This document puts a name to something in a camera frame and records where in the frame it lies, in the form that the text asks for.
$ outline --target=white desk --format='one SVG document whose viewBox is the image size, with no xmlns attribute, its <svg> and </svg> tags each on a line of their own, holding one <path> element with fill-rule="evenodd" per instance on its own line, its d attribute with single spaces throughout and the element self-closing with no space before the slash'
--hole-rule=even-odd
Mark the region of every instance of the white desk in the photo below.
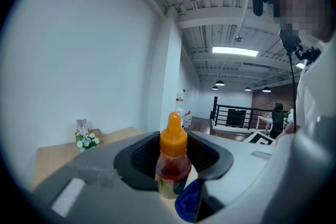
<svg viewBox="0 0 336 224">
<path fill-rule="evenodd" d="M 258 121 L 257 121 L 256 131 L 258 131 L 260 121 L 265 121 L 265 122 L 266 122 L 265 134 L 268 133 L 269 124 L 271 125 L 270 130 L 272 130 L 273 120 L 272 120 L 272 119 L 269 119 L 269 118 L 265 118 L 265 117 L 263 117 L 263 116 L 258 116 Z M 282 129 L 284 129 L 284 128 L 285 128 L 285 125 L 287 125 L 288 123 L 284 121 L 283 124 L 284 124 L 284 125 L 283 125 L 283 128 L 282 128 Z"/>
</svg>

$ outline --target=flower bouquet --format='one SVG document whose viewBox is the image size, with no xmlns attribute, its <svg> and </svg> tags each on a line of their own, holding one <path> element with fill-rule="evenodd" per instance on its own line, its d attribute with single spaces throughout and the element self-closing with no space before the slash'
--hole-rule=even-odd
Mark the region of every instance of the flower bouquet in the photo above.
<svg viewBox="0 0 336 224">
<path fill-rule="evenodd" d="M 83 152 L 89 148 L 96 147 L 99 144 L 99 139 L 94 133 L 81 134 L 80 132 L 77 132 L 76 140 L 79 152 Z"/>
</svg>

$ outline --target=sauce bottle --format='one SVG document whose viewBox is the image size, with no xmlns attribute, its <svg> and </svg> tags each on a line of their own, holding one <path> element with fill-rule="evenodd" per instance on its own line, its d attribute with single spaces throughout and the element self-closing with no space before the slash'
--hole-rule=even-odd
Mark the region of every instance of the sauce bottle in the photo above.
<svg viewBox="0 0 336 224">
<path fill-rule="evenodd" d="M 159 193 L 164 198 L 177 198 L 185 187 L 191 170 L 191 162 L 186 154 L 187 139 L 186 132 L 181 128 L 180 115 L 170 113 L 167 128 L 160 134 L 161 154 L 155 171 Z"/>
</svg>

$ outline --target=black chair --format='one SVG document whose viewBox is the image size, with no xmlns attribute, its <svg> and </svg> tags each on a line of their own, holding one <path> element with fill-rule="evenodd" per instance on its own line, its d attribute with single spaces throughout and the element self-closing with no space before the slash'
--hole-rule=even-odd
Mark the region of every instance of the black chair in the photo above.
<svg viewBox="0 0 336 224">
<path fill-rule="evenodd" d="M 269 132 L 269 136 L 273 139 L 275 139 L 280 133 L 282 133 L 283 126 L 283 120 L 284 120 L 285 112 L 284 111 L 272 111 L 272 120 L 273 120 L 273 126 L 272 130 Z"/>
</svg>

